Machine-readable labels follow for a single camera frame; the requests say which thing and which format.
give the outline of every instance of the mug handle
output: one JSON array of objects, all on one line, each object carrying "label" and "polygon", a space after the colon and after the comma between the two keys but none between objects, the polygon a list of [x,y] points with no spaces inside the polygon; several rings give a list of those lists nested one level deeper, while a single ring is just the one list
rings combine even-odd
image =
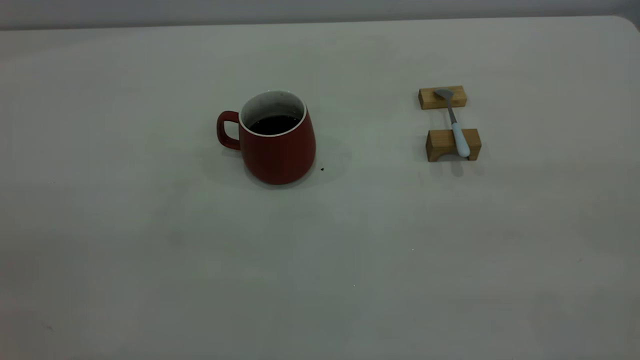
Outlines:
[{"label": "mug handle", "polygon": [[223,111],[223,113],[220,114],[218,117],[218,123],[216,124],[218,141],[229,149],[240,150],[240,140],[230,138],[225,132],[225,121],[231,121],[238,124],[240,123],[240,118],[238,113],[235,111]]}]

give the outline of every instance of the wooden block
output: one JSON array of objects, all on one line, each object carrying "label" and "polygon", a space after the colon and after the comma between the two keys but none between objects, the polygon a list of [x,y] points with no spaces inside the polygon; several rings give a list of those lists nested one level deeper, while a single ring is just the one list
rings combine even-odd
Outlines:
[{"label": "wooden block", "polygon": [[454,108],[467,105],[467,95],[462,86],[441,86],[439,88],[420,89],[418,91],[418,100],[420,100],[420,106],[423,110],[442,109],[447,107],[447,101],[435,93],[436,90],[441,88],[448,88],[453,91],[451,106]]},{"label": "wooden block", "polygon": [[[478,159],[482,142],[477,129],[462,129],[471,154],[467,157],[470,161]],[[427,135],[427,157],[429,161],[438,161],[442,155],[458,154],[456,139],[453,137],[453,130],[429,130]]]}]

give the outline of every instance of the stain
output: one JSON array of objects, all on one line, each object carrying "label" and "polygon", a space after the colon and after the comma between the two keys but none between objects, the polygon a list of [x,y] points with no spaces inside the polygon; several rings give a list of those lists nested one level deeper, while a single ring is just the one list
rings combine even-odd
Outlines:
[{"label": "stain", "polygon": [[51,331],[51,332],[56,332],[56,331],[53,329],[53,326],[49,325],[48,323],[41,323],[41,325],[42,325],[42,327],[43,327],[44,329],[47,329],[47,330],[49,330],[49,331]]}]

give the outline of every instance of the spoon handle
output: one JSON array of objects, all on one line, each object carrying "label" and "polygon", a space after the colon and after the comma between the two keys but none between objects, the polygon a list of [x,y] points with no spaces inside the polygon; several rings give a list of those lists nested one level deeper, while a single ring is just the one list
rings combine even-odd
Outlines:
[{"label": "spoon handle", "polygon": [[456,147],[458,148],[458,155],[466,158],[471,155],[471,150],[469,150],[469,145],[467,144],[467,139],[465,139],[465,135],[462,133],[462,129],[460,129],[460,125],[457,122],[451,124],[453,128],[453,137],[456,139]]},{"label": "spoon handle", "polygon": [[451,128],[453,128],[453,137],[456,139],[456,148],[458,148],[458,155],[466,158],[471,155],[471,150],[469,150],[469,144],[467,144],[467,139],[465,139],[465,135],[462,133],[462,129],[460,129],[460,125],[458,125],[458,121],[456,120],[456,116],[453,115],[453,108],[451,107],[451,101],[447,99],[447,105],[449,108],[449,117],[451,118]]}]

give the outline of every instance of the white spoon handle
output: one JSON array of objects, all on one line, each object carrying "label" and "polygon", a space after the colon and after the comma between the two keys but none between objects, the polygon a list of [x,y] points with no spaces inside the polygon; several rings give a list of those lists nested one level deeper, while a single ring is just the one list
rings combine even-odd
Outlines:
[{"label": "white spoon handle", "polygon": [[469,150],[469,145],[467,144],[467,139],[465,139],[465,135],[462,133],[462,129],[457,122],[451,124],[453,128],[453,137],[456,139],[456,147],[458,148],[458,155],[466,158],[471,154],[471,150]]}]

